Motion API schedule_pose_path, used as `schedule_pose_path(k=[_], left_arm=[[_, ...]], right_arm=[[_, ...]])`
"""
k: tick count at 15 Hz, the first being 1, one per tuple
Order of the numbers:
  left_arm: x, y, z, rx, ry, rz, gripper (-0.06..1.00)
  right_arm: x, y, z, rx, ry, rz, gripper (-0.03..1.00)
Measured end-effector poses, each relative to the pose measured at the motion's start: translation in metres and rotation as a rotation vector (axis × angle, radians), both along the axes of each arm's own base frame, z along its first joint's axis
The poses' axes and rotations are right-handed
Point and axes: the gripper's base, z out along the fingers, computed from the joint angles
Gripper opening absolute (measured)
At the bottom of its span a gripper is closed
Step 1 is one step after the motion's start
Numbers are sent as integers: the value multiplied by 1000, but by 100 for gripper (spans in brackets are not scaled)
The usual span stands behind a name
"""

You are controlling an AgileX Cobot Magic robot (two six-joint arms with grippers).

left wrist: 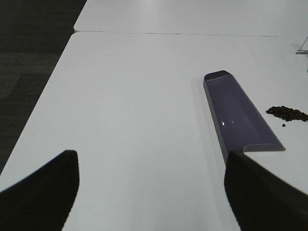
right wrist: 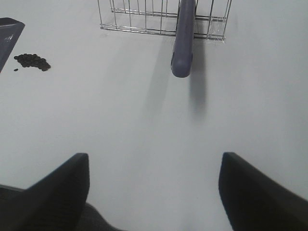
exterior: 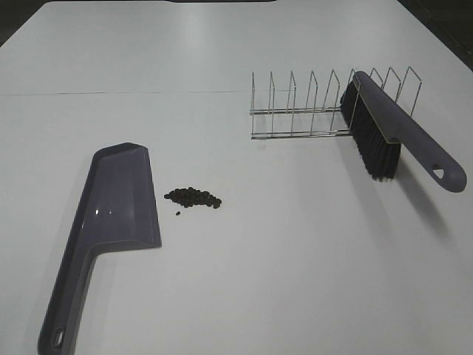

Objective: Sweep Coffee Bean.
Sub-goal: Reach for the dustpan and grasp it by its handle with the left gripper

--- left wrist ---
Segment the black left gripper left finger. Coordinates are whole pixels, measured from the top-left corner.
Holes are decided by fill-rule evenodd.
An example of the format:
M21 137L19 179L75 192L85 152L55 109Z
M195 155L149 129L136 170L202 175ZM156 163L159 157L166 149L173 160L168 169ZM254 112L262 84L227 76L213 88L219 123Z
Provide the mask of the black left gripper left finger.
M79 189L76 151L66 150L0 193L2 231L60 231Z

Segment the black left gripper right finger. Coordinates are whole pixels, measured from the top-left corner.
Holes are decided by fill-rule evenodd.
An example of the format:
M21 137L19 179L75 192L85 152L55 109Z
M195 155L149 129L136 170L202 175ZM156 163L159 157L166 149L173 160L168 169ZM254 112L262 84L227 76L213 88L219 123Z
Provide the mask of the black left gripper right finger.
M242 231L308 229L308 195L244 153L229 153L224 187Z

